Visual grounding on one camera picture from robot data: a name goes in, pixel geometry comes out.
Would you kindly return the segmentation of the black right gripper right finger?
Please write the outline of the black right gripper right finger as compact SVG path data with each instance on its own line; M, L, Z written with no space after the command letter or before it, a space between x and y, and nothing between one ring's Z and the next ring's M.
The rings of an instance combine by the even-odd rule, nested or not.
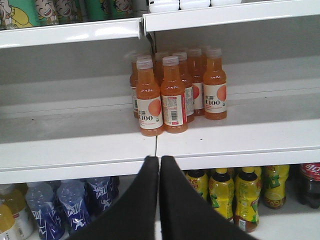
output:
M160 221L164 240L254 239L213 210L169 155L160 164Z

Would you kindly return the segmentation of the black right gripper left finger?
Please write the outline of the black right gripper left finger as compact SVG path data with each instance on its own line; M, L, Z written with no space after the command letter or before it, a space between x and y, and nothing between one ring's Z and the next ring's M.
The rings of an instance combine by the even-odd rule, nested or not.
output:
M132 184L111 208L69 240L154 240L159 159L147 156Z

